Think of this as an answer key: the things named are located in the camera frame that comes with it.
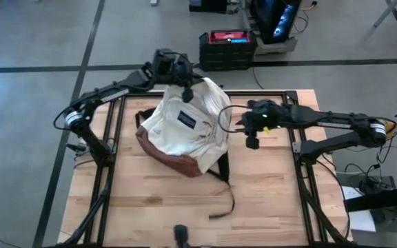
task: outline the black wire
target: black wire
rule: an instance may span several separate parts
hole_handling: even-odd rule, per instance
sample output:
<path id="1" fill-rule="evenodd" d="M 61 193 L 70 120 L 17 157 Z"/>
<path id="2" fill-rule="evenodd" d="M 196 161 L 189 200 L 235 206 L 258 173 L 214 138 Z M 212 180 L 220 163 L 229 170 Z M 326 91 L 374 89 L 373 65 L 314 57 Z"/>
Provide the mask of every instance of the black wire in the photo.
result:
<path id="1" fill-rule="evenodd" d="M 347 150 L 351 151 L 351 152 L 364 152 L 367 151 L 369 149 L 374 149 L 375 147 L 368 147 L 368 148 L 364 148 L 364 149 L 360 149 L 360 150 L 354 150 L 354 149 L 350 149 L 350 148 L 346 148 Z"/>
<path id="2" fill-rule="evenodd" d="M 370 171 L 372 171 L 372 168 L 376 167 L 377 165 L 372 165 L 369 167 L 369 169 L 367 170 L 367 172 L 365 172 L 365 177 L 368 178 L 369 177 L 369 173 Z"/>
<path id="3" fill-rule="evenodd" d="M 379 152 L 376 154 L 376 161 L 378 161 L 378 163 L 382 164 L 387 159 L 387 156 L 390 153 L 391 144 L 393 143 L 393 138 L 394 138 L 394 136 L 390 139 L 389 148 L 388 148 L 387 152 L 385 153 L 384 159 L 382 161 L 379 159 L 379 154 L 382 152 L 383 146 L 380 146 Z"/>
<path id="4" fill-rule="evenodd" d="M 61 115 L 62 115 L 65 111 L 67 111 L 69 108 L 70 108 L 70 106 L 69 106 L 69 107 L 66 107 L 65 109 L 63 109 L 63 110 L 56 116 L 56 118 L 54 118 L 53 127 L 56 128 L 57 130 L 66 130 L 66 131 L 70 131 L 70 130 L 69 130 L 68 128 L 66 128 L 66 127 L 58 127 L 58 126 L 56 126 L 56 122 L 58 121 L 59 117 L 61 117 Z"/>
<path id="5" fill-rule="evenodd" d="M 296 27 L 295 22 L 293 23 L 295 30 L 296 30 L 297 32 L 299 32 L 299 33 L 304 32 L 304 30 L 306 30 L 306 28 L 309 26 L 309 16 L 308 16 L 308 15 L 306 14 L 306 12 L 304 12 L 304 11 L 303 11 L 303 14 L 306 16 L 306 19 L 303 18 L 303 17 L 296 17 L 296 18 L 301 19 L 301 20 L 303 20 L 303 21 L 305 22 L 304 28 L 303 28 L 302 30 L 299 30 L 299 29 Z"/>
<path id="6" fill-rule="evenodd" d="M 88 160 L 88 161 L 84 161 L 84 162 L 80 162 L 79 164 L 76 164 L 76 165 L 74 166 L 73 169 L 76 169 L 76 167 L 78 167 L 78 166 L 80 166 L 80 165 L 83 165 L 83 164 L 86 164 L 86 163 L 91 163 L 91 162 L 93 162 L 93 161 L 94 161 L 94 159 Z"/>
<path id="7" fill-rule="evenodd" d="M 84 153 L 82 153 L 82 154 L 76 155 L 76 156 L 74 156 L 73 161 L 76 162 L 76 160 L 77 160 L 78 158 L 82 157 L 82 156 L 85 155 L 85 154 L 89 154 L 89 153 L 90 153 L 90 151 L 86 151 L 86 152 L 84 152 Z"/>
<path id="8" fill-rule="evenodd" d="M 319 160 L 316 160 L 316 162 L 318 162 L 320 165 L 322 165 L 324 168 L 326 168 L 327 171 L 335 178 L 336 182 L 339 185 L 339 188 L 341 189 L 341 194 L 343 195 L 343 199 L 345 200 L 343 187 L 341 187 L 341 183 L 339 182 L 338 177 L 336 177 L 335 173 L 333 173 L 325 164 L 323 164 Z M 345 236 L 344 236 L 344 238 L 347 239 L 349 237 L 349 232 L 350 232 L 350 215 L 349 215 L 349 211 L 347 209 L 347 204 L 344 204 L 344 208 L 345 208 L 345 213 L 347 214 L 347 218 L 348 218 L 348 220 L 347 220 L 347 231 L 346 231 Z"/>
<path id="9" fill-rule="evenodd" d="M 344 172 L 347 172 L 347 168 L 348 168 L 350 165 L 353 165 L 353 166 L 357 167 L 357 168 L 362 172 L 362 174 L 365 174 L 364 170 L 361 169 L 361 167 L 360 167 L 359 165 L 354 164 L 354 163 L 347 164 L 347 165 L 345 166 Z"/>
<path id="10" fill-rule="evenodd" d="M 329 164 L 331 164 L 331 165 L 335 168 L 335 171 L 337 170 L 337 169 L 336 169 L 336 165 L 333 164 L 333 162 L 331 162 L 330 160 L 328 160 L 328 159 L 324 156 L 324 154 L 321 154 L 321 156 L 322 156 L 327 162 L 329 162 Z"/>
<path id="11" fill-rule="evenodd" d="M 231 130 L 227 130 L 227 129 L 225 129 L 225 128 L 221 125 L 221 123 L 220 123 L 220 116 L 221 116 L 221 114 L 223 113 L 223 111 L 227 110 L 227 109 L 230 108 L 230 107 L 243 107 L 243 108 L 249 109 L 247 106 L 244 106 L 244 105 L 229 105 L 229 106 L 224 107 L 222 110 L 220 110 L 220 113 L 218 113 L 218 117 L 217 117 L 218 126 L 219 126 L 223 131 L 225 131 L 225 132 L 227 132 L 227 133 L 230 133 L 230 134 L 236 134 L 236 133 L 242 132 L 242 131 L 231 131 Z"/>
<path id="12" fill-rule="evenodd" d="M 1 239 L 0 239 L 0 242 L 3 243 L 3 244 L 5 244 L 5 245 L 11 246 L 11 247 L 22 248 L 22 247 L 19 247 L 19 246 L 17 246 L 17 245 L 13 245 L 13 244 L 7 243 L 7 242 L 5 242 L 5 241 L 2 241 Z"/>
<path id="13" fill-rule="evenodd" d="M 263 86 L 261 86 L 260 82 L 258 82 L 258 79 L 256 78 L 254 66 L 252 66 L 252 74 L 254 75 L 255 83 L 260 87 L 260 89 L 264 90 Z"/>

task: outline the wooden table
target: wooden table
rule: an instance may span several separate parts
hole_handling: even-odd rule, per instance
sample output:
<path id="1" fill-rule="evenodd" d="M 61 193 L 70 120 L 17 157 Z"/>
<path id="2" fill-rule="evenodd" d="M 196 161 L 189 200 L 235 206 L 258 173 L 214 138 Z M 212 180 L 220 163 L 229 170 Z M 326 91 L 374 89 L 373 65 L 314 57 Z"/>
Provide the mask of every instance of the wooden table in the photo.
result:
<path id="1" fill-rule="evenodd" d="M 313 90 L 297 92 L 301 105 L 318 110 Z M 281 102 L 280 98 L 270 96 L 233 96 L 231 100 L 233 104 L 245 105 L 249 99 L 265 98 Z M 208 220 L 209 214 L 230 209 L 227 185 L 208 174 L 198 178 L 182 176 L 146 155 L 134 136 L 134 115 L 159 101 L 155 98 L 126 100 L 104 246 L 173 247 L 172 228 L 176 224 L 189 227 L 191 245 L 307 244 L 286 129 L 273 130 L 269 135 L 259 134 L 261 147 L 258 150 L 245 147 L 244 134 L 230 134 L 230 182 L 236 207 L 228 217 Z M 107 110 L 108 106 L 104 105 L 96 111 L 92 123 L 96 135 L 103 133 Z M 234 108 L 231 129 L 244 111 Z M 306 134 L 307 139 L 326 139 L 324 129 L 320 127 L 309 128 Z M 79 162 L 90 159 L 88 156 Z M 61 231 L 72 233 L 87 214 L 95 171 L 94 163 L 86 163 L 74 170 Z M 322 208 L 344 234 L 347 216 L 338 184 L 324 167 L 314 166 L 314 171 Z M 94 222 L 94 240 L 98 221 Z M 312 224 L 319 239 L 314 218 Z M 68 235 L 61 232 L 59 242 L 66 238 Z"/>

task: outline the black strap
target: black strap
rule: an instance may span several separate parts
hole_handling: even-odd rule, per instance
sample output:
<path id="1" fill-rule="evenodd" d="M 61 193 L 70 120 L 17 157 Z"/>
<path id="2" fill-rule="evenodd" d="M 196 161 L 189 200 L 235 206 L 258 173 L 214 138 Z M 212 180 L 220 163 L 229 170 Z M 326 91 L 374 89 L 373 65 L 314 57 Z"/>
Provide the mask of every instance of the black strap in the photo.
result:
<path id="1" fill-rule="evenodd" d="M 229 156 L 227 155 L 227 152 L 225 154 L 223 154 L 217 161 L 218 163 L 218 170 L 220 172 L 220 174 L 212 171 L 212 170 L 208 170 L 207 172 L 211 175 L 213 175 L 215 178 L 219 179 L 220 181 L 224 182 L 227 184 L 227 186 L 229 187 L 229 191 L 231 193 L 231 197 L 232 197 L 232 207 L 231 207 L 231 211 L 223 213 L 223 214 L 212 214 L 209 216 L 210 220 L 215 220 L 218 218 L 222 218 L 225 216 L 230 215 L 235 208 L 235 197 L 234 197 L 234 193 L 232 192 L 232 188 L 231 185 L 229 184 Z"/>
<path id="2" fill-rule="evenodd" d="M 156 108 L 153 107 L 147 110 L 137 112 L 137 114 L 134 116 L 136 119 L 136 128 L 139 128 L 139 126 L 141 125 L 141 117 L 146 120 L 149 117 L 151 117 L 151 115 L 154 113 L 155 110 Z"/>

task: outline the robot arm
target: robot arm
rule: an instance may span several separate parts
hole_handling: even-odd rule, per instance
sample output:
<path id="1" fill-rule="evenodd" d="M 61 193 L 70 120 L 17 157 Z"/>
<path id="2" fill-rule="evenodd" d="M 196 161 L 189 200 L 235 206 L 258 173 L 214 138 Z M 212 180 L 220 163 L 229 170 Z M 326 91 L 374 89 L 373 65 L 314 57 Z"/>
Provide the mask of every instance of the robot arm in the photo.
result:
<path id="1" fill-rule="evenodd" d="M 387 140 L 385 126 L 378 119 L 365 114 L 340 114 L 319 112 L 307 106 L 282 104 L 271 100 L 249 101 L 252 109 L 242 115 L 237 124 L 244 126 L 247 135 L 246 146 L 258 149 L 257 132 L 278 127 L 305 129 L 308 127 L 332 127 L 352 132 L 328 138 L 324 141 L 303 141 L 292 144 L 294 152 L 300 154 L 303 163 L 314 164 L 325 152 L 332 152 L 351 146 L 380 147 Z"/>
<path id="2" fill-rule="evenodd" d="M 192 73 L 192 66 L 185 55 L 169 49 L 157 50 L 152 63 L 147 62 L 141 69 L 132 72 L 122 81 L 113 81 L 111 85 L 82 94 L 60 115 L 65 119 L 67 130 L 87 143 L 94 162 L 100 167 L 109 167 L 114 162 L 113 152 L 107 143 L 99 140 L 90 129 L 94 111 L 98 106 L 126 94 L 147 92 L 155 84 L 175 84 L 184 87 L 183 101 L 189 102 L 193 97 L 191 86 L 201 81 L 199 76 Z"/>

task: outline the metal stand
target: metal stand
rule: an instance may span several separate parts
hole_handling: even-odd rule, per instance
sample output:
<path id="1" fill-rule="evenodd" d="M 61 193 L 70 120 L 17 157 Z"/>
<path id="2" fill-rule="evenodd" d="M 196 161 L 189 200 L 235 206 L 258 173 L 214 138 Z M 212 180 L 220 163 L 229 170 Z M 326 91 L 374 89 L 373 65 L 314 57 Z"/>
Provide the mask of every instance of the metal stand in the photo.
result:
<path id="1" fill-rule="evenodd" d="M 231 96 L 262 96 L 262 97 L 269 97 L 269 96 L 279 96 L 282 98 L 284 103 L 293 103 L 294 105 L 298 105 L 298 95 L 296 91 L 226 91 L 226 93 Z M 163 96 L 162 92 L 147 92 L 144 94 L 129 94 L 126 98 L 131 98 L 133 96 L 140 96 L 140 97 L 157 97 L 160 98 Z M 105 125 L 103 140 L 107 141 L 109 138 L 110 133 L 110 126 L 112 124 L 112 116 L 114 113 L 114 102 L 111 102 L 110 108 L 108 110 L 107 121 Z M 125 111 L 125 97 L 120 100 L 119 106 L 119 113 L 116 120 L 116 128 L 114 132 L 114 145 L 113 151 L 114 155 L 116 156 L 116 149 L 119 146 L 119 137 L 121 133 L 122 127 L 122 120 Z M 294 143 L 296 141 L 296 135 L 299 135 L 299 139 L 301 141 L 306 140 L 304 130 L 298 130 L 295 132 L 294 130 L 288 130 L 289 132 L 289 139 L 290 143 Z M 307 235 L 308 246 L 313 248 L 357 248 L 357 247 L 366 247 L 366 246 L 359 246 L 355 245 L 347 240 L 345 240 L 338 230 L 335 229 L 333 224 L 329 221 L 329 218 L 323 213 L 323 210 L 320 207 L 320 199 L 318 195 L 318 190 L 316 188 L 316 179 L 314 176 L 313 168 L 310 164 L 303 165 L 301 163 L 298 154 L 292 153 L 294 157 L 294 169 L 296 172 L 296 181 L 298 185 L 298 192 L 299 197 L 301 200 L 301 208 L 303 212 L 303 222 L 305 226 L 305 232 Z M 81 223 L 79 228 L 75 231 L 78 235 L 74 236 L 70 239 L 69 242 L 65 242 L 63 244 L 56 244 L 53 247 L 68 247 L 68 248 L 100 248 L 103 246 L 103 240 L 105 235 L 105 227 L 107 222 L 107 214 L 109 209 L 110 203 L 110 193 L 112 189 L 112 181 L 113 181 L 113 174 L 114 174 L 114 166 L 113 163 L 108 170 L 108 176 L 106 180 L 105 187 L 101 191 L 101 178 L 102 178 L 102 169 L 98 169 L 96 172 L 95 180 L 94 180 L 94 188 L 93 188 L 93 195 L 91 200 L 91 210 L 90 213 L 85 217 L 84 221 Z M 305 184 L 305 179 L 303 178 L 303 167 L 306 167 L 307 170 L 307 178 L 308 178 L 308 186 Z M 99 230 L 97 232 L 96 240 L 93 240 L 92 232 L 93 228 L 93 218 L 95 214 L 100 209 L 101 210 L 101 219 L 99 222 Z M 310 216 L 309 208 L 312 208 L 313 212 L 315 213 L 315 218 L 317 227 L 319 229 L 319 238 L 315 237 L 314 230 L 312 227 L 312 218 Z M 37 233 L 45 233 L 46 226 L 39 226 Z M 185 228 L 177 229 L 177 233 L 179 234 L 176 237 L 178 244 L 180 247 L 185 247 L 187 244 L 187 234 L 184 232 Z M 330 234 L 332 239 L 336 243 L 329 242 L 327 238 L 327 232 Z M 82 244 L 77 244 L 79 241 L 81 234 L 84 233 L 85 237 L 83 239 Z"/>
<path id="2" fill-rule="evenodd" d="M 397 0 L 394 0 L 383 12 L 383 14 L 379 17 L 379 19 L 375 22 L 374 26 L 375 28 L 378 27 L 384 20 L 385 17 L 387 17 L 391 11 L 394 10 L 397 6 Z"/>

